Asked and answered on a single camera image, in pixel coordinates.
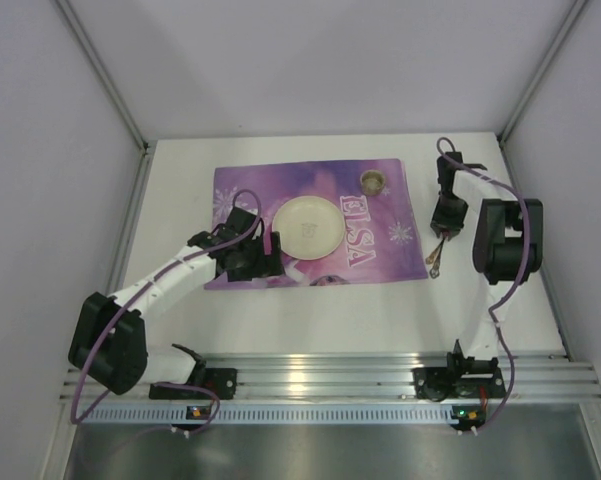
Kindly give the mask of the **gold metal spoon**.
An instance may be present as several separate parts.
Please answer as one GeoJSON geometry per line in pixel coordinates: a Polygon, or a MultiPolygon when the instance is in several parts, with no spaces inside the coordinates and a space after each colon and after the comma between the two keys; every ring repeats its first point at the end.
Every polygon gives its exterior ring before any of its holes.
{"type": "Polygon", "coordinates": [[[433,265],[436,262],[436,260],[440,257],[445,241],[446,238],[443,237],[439,244],[434,248],[434,250],[425,258],[426,265],[433,265]]]}

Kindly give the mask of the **cream round plate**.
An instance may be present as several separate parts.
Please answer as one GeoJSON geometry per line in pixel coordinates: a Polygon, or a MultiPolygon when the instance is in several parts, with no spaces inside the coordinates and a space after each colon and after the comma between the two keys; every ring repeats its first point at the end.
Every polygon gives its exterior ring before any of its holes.
{"type": "Polygon", "coordinates": [[[339,208],[318,196],[287,201],[272,221],[272,231],[280,236],[282,252],[304,261],[318,260],[336,251],[344,240],[345,229],[339,208]]]}

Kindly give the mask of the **small glass cup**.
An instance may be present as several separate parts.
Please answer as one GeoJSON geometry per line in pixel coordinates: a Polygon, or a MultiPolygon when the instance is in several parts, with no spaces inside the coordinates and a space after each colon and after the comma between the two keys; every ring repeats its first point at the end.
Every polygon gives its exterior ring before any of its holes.
{"type": "Polygon", "coordinates": [[[366,170],[360,176],[360,188],[365,196],[381,194],[386,186],[386,177],[379,170],[366,170]]]}

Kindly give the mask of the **iridescent metal fork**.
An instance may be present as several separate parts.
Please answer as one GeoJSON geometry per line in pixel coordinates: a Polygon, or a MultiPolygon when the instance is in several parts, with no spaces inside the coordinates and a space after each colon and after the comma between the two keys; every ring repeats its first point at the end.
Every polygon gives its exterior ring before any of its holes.
{"type": "Polygon", "coordinates": [[[440,257],[436,260],[436,262],[433,265],[429,265],[430,266],[429,276],[432,279],[437,279],[440,276],[441,258],[442,258],[442,252],[444,250],[444,246],[443,246],[443,249],[441,251],[440,257]]]}

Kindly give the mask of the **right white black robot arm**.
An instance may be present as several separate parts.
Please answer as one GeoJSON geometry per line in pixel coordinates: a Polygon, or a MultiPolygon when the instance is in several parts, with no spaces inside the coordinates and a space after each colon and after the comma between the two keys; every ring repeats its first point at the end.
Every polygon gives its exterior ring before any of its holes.
{"type": "Polygon", "coordinates": [[[448,369],[456,378],[494,375],[502,324],[510,299],[543,260],[543,204],[524,199],[513,187],[489,177],[480,164],[466,164],[459,152],[437,159],[438,197],[430,227],[440,239],[429,257],[430,274],[439,271],[446,241],[457,237],[468,214],[477,215],[471,250],[480,278],[466,325],[448,354],[448,369]]]}

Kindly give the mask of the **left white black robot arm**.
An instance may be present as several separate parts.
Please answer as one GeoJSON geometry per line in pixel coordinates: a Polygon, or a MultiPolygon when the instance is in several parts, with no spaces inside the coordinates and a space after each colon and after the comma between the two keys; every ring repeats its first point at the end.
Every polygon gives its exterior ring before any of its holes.
{"type": "Polygon", "coordinates": [[[157,344],[150,326],[215,279],[246,282],[283,272],[279,233],[235,207],[225,222],[195,234],[145,278],[113,294],[91,294],[81,307],[68,360],[116,395],[139,384],[198,386],[204,359],[177,343],[157,344]]]}

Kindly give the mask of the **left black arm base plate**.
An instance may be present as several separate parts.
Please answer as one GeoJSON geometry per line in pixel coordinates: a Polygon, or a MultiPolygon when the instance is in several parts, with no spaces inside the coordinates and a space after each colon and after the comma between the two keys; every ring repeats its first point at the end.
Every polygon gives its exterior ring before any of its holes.
{"type": "MultiPolygon", "coordinates": [[[[220,400],[234,398],[237,388],[237,370],[233,368],[205,367],[194,372],[187,385],[204,388],[215,393],[220,400]]],[[[203,392],[166,388],[153,384],[149,389],[152,400],[201,400],[209,399],[203,392]]]]}

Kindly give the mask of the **aluminium mounting rail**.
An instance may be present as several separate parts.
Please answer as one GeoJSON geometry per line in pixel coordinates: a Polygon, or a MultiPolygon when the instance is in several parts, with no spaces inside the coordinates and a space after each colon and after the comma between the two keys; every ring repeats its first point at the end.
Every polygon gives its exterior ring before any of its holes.
{"type": "MultiPolygon", "coordinates": [[[[235,398],[240,401],[372,400],[415,398],[413,371],[444,367],[441,353],[364,355],[209,355],[211,368],[237,370],[235,398]]],[[[558,355],[526,355],[510,367],[501,357],[505,381],[515,377],[515,403],[600,402],[594,367],[558,355]]]]}

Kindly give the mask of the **left aluminium corner post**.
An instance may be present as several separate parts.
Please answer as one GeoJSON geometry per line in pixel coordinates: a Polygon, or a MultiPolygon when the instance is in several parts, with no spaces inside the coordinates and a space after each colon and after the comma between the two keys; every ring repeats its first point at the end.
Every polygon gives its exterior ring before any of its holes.
{"type": "Polygon", "coordinates": [[[137,122],[134,120],[126,101],[120,93],[113,77],[94,45],[91,36],[72,5],[72,2],[68,0],[52,0],[51,3],[57,9],[60,17],[69,28],[71,35],[76,40],[87,63],[101,85],[105,96],[124,124],[133,143],[140,151],[146,151],[148,148],[148,141],[145,139],[137,122]]]}

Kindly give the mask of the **aluminium corner post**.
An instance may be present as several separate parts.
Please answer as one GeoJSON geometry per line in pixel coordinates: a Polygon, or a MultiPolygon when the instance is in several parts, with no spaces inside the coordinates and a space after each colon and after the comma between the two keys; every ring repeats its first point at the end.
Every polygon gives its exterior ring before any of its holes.
{"type": "Polygon", "coordinates": [[[576,0],[568,3],[566,13],[560,19],[555,31],[542,50],[539,61],[533,68],[528,81],[508,114],[504,126],[496,135],[498,145],[504,148],[516,127],[525,115],[534,97],[547,79],[553,65],[558,60],[576,26],[592,4],[589,0],[576,0]]]}
{"type": "Polygon", "coordinates": [[[140,151],[146,151],[148,148],[148,141],[145,139],[137,122],[134,120],[126,101],[120,93],[113,77],[94,45],[91,36],[72,5],[72,2],[68,0],[52,0],[51,3],[57,9],[60,17],[69,28],[71,35],[76,40],[87,63],[101,85],[105,96],[124,124],[133,143],[140,151]]]}

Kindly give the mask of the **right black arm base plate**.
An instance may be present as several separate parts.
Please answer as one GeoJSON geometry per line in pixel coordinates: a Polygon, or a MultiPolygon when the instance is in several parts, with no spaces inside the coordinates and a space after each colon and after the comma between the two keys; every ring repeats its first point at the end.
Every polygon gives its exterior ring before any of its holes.
{"type": "Polygon", "coordinates": [[[506,393],[501,370],[478,368],[452,372],[447,367],[422,367],[412,371],[417,399],[502,399],[506,393]]]}

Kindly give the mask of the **right aluminium corner post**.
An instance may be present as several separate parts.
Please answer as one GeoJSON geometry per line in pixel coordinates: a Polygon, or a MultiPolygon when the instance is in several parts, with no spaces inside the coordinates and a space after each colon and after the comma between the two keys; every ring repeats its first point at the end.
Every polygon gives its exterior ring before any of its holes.
{"type": "Polygon", "coordinates": [[[504,126],[496,135],[498,145],[504,148],[516,127],[525,115],[534,97],[547,79],[553,65],[558,60],[576,26],[592,4],[589,0],[576,0],[568,3],[566,13],[560,19],[555,31],[542,50],[539,61],[533,68],[528,81],[508,114],[504,126]]]}

